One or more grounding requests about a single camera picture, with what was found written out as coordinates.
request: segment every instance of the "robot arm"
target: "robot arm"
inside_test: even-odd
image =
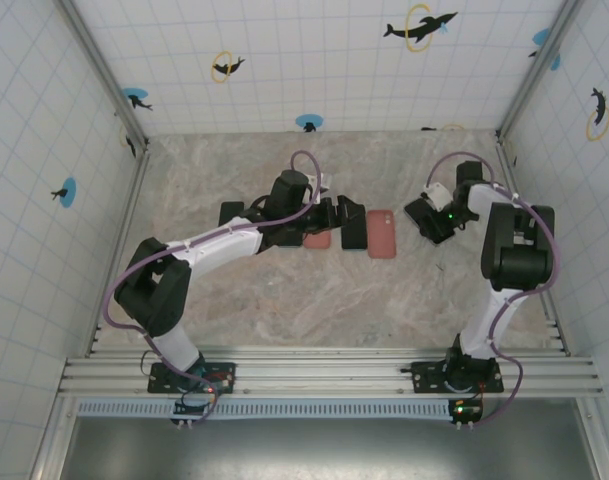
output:
[[[323,198],[292,222],[266,225],[298,212],[307,189],[310,187],[306,175],[285,170],[275,180],[270,195],[260,197],[227,224],[186,240],[164,244],[149,238],[139,245],[129,267],[163,250],[186,247],[134,272],[114,296],[172,365],[186,372],[204,362],[180,323],[191,280],[238,258],[261,253],[293,230],[319,233],[346,225],[360,212],[359,206],[340,195],[337,207],[330,198]],[[228,233],[218,235],[227,228]],[[195,245],[198,239],[204,241]]]
[[[411,367],[415,391],[477,391],[483,383],[487,391],[503,391],[493,342],[499,345],[506,327],[525,297],[509,299],[545,283],[553,270],[553,252],[543,230],[528,212],[482,179],[481,164],[464,162],[457,168],[457,186],[451,196],[440,184],[427,185],[422,196],[407,205],[406,213],[420,233],[439,245],[464,230],[467,222],[487,222],[481,256],[482,276],[487,279],[486,301],[456,336],[446,359],[436,364],[416,363]],[[546,206],[531,206],[553,231],[555,214]]]

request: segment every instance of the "vent grille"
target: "vent grille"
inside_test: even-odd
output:
[[[187,405],[200,402],[186,401]],[[174,415],[173,399],[88,398],[78,403],[80,417],[199,418]],[[448,400],[389,399],[238,399],[222,398],[213,420],[264,418],[418,418],[450,420]]]

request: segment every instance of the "black mounting plate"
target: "black mounting plate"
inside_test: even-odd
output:
[[[235,366],[232,362],[205,362],[200,365],[200,371],[194,374],[213,382],[217,381],[217,379],[213,378],[215,375],[226,378],[228,386],[219,388],[218,393],[220,395],[233,393]],[[189,389],[191,393],[209,393],[207,388],[207,385],[193,387],[191,380],[171,372],[163,363],[154,363],[151,366],[147,388],[148,393],[184,393]]]
[[[415,393],[456,393],[446,387],[446,373],[444,364],[446,360],[439,362],[413,362],[411,363],[411,381]],[[473,383],[470,390],[465,393],[479,393],[480,386]],[[495,364],[492,374],[484,381],[484,393],[502,393],[504,384],[500,374],[500,367]]]

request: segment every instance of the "aluminum frame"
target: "aluminum frame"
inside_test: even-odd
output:
[[[558,54],[562,40],[571,28],[573,21],[584,3],[585,0],[566,0],[560,8],[555,22],[553,22],[553,25],[549,29],[549,34],[544,45],[542,45],[542,48],[540,48],[535,57],[535,63],[533,63],[533,66],[524,78],[522,85],[520,85],[520,88],[502,121],[502,125],[498,129],[498,135],[501,141],[507,138],[510,135],[511,130],[515,127],[517,120],[535,93],[544,74]]]
[[[567,0],[551,28],[549,38],[540,50],[533,68],[525,78],[502,127],[498,132],[502,140],[514,127],[517,118],[530,99],[535,87],[553,60],[561,40],[572,24],[584,0]],[[129,136],[146,153],[146,137],[132,109],[121,94],[119,86],[99,48],[84,24],[74,0],[55,0],[71,32],[87,55],[124,122]],[[509,185],[514,189],[514,178],[505,152],[498,144],[498,155]],[[115,243],[112,265],[105,283],[115,275],[119,258],[137,196],[139,194],[148,155],[139,159],[131,184],[129,199],[122,217],[122,228]],[[520,398],[576,398],[578,414],[582,419],[587,445],[596,463],[600,478],[609,480],[609,449],[605,430],[598,415],[596,397],[603,396],[602,386],[590,358],[570,357],[563,331],[559,328],[552,297],[542,297],[547,314],[547,326],[553,340],[548,349],[507,349],[525,365],[526,379]],[[99,317],[99,304],[96,308]],[[89,330],[87,358],[70,359],[64,370],[60,393],[54,404],[49,425],[31,478],[55,479],[62,474],[64,461],[74,438],[75,421],[80,405],[103,397],[115,401],[138,400],[151,404],[177,398],[173,395],[146,393],[147,378],[139,371],[143,346],[110,347],[93,345],[96,326]],[[380,401],[444,400],[457,395],[416,395],[411,378],[400,373],[400,367],[411,361],[437,360],[444,349],[334,349],[334,348],[251,348],[206,347],[209,360],[238,363],[237,393],[235,401],[272,399],[289,402],[298,398],[318,398]],[[152,358],[145,361],[148,366]],[[508,391],[515,385],[516,368],[500,362]],[[487,394],[501,398],[507,394]]]

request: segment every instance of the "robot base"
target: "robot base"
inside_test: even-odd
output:
[[[233,393],[235,386],[235,364],[234,363],[201,363],[199,367],[190,373],[205,378],[213,383],[217,392]],[[207,385],[197,385],[196,382],[186,377],[181,377],[171,372],[163,363],[154,363],[148,381],[148,393],[210,393]]]
[[[478,359],[462,353],[459,335],[438,362],[413,362],[411,372],[415,393],[475,394],[502,393],[504,384],[500,367],[494,358]]]

